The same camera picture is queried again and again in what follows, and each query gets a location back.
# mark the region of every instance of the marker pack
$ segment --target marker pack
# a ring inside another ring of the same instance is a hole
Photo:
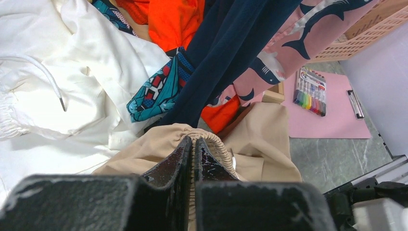
[[[319,116],[326,115],[326,80],[302,67],[296,72],[293,102]]]

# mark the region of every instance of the pink clipboard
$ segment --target pink clipboard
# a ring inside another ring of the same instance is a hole
[[[289,111],[289,136],[292,138],[369,139],[371,134],[364,121],[358,120],[347,90],[347,76],[316,71],[327,83],[326,116],[320,117],[293,103],[295,75],[284,82],[285,101]]]

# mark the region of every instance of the ribbed cuff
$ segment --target ribbed cuff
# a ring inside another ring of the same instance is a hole
[[[0,92],[0,141],[28,132],[28,130],[20,127],[11,116],[11,108],[15,100],[16,98],[12,94]]]

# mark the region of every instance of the pile of clothes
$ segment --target pile of clothes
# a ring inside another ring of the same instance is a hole
[[[1,1],[0,202],[33,173],[142,173],[186,135],[222,136],[242,180],[300,181],[259,101],[377,2]]]

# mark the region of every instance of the white garment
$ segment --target white garment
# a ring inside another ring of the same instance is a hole
[[[126,104],[168,57],[157,45],[119,31],[86,0],[0,1],[0,31],[0,56],[19,53],[42,63],[67,110],[36,66],[0,58],[0,139],[78,134],[105,118],[105,93],[134,133],[150,122],[131,124]]]
[[[1,0],[0,55],[11,52],[51,72],[67,111],[41,70],[0,58],[0,137],[16,136],[0,141],[0,207],[24,177],[91,173],[133,142],[148,121],[130,125],[125,106],[169,60],[86,0]]]

